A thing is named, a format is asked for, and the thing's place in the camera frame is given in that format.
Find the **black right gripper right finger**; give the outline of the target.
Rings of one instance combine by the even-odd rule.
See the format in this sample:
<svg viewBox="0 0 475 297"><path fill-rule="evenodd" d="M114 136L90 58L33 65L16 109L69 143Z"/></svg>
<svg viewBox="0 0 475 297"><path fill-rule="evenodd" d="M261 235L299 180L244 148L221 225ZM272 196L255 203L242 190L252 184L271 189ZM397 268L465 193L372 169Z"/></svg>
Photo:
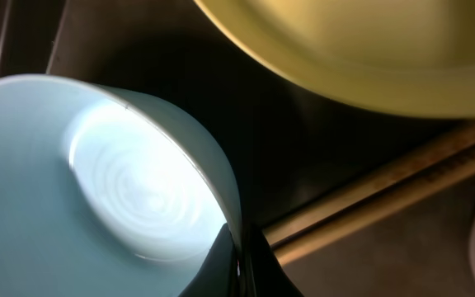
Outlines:
<svg viewBox="0 0 475 297"><path fill-rule="evenodd" d="M246 295L251 297L303 297L284 273L261 229L250 225L243 236Z"/></svg>

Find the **light blue bowl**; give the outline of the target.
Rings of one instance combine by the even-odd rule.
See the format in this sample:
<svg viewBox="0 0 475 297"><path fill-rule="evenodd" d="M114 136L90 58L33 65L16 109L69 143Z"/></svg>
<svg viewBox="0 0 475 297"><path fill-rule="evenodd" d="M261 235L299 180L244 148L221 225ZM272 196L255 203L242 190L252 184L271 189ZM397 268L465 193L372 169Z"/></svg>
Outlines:
<svg viewBox="0 0 475 297"><path fill-rule="evenodd" d="M0 296L180 296L241 207L209 131L157 97L0 78Z"/></svg>

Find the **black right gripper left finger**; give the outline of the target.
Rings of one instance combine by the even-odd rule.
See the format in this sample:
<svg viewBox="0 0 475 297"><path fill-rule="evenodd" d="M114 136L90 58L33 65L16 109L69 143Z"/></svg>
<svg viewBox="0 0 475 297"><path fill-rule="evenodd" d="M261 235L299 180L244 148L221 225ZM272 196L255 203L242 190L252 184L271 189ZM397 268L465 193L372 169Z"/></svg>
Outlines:
<svg viewBox="0 0 475 297"><path fill-rule="evenodd" d="M236 297L238 258L227 224L219 230L201 268L180 297Z"/></svg>

